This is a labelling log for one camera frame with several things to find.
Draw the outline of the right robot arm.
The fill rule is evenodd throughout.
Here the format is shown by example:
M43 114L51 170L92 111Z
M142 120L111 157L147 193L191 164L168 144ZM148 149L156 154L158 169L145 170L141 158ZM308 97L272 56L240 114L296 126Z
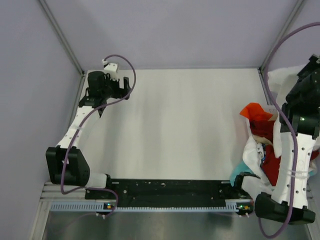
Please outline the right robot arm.
M290 225L311 224L316 214L308 209L307 181L313 148L320 135L320 57L313 54L297 74L279 117L281 159L272 194L261 192L255 214L261 219Z

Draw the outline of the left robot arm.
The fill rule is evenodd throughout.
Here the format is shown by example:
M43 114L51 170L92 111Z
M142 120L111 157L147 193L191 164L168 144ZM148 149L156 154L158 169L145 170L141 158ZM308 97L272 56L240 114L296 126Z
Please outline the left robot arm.
M45 152L50 181L55 185L96 188L102 198L114 191L110 176L90 168L83 149L95 123L101 119L109 99L128 100L131 86L128 77L117 78L106 70L91 70L86 75L75 117L64 137Z

